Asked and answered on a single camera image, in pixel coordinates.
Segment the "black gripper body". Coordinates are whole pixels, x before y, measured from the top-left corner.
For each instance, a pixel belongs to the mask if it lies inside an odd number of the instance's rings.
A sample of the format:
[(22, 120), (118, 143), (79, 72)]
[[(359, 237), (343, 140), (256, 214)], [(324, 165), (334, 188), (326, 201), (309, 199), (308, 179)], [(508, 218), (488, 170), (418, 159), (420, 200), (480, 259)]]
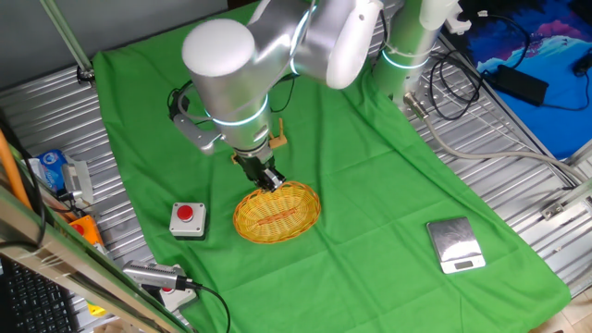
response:
[(237, 160), (247, 178), (253, 181), (257, 173), (264, 173), (269, 167), (275, 167), (274, 155), (271, 150), (237, 150)]

